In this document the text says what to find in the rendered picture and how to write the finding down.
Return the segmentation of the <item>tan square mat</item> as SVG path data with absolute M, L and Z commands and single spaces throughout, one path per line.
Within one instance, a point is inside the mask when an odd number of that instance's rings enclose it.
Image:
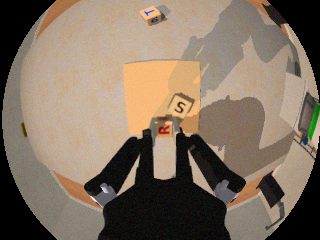
M 130 134 L 142 134 L 151 118 L 176 117 L 184 133 L 197 133 L 200 113 L 200 62 L 150 61 L 124 64 L 124 88 Z M 182 119 L 168 112 L 174 94 L 192 105 Z

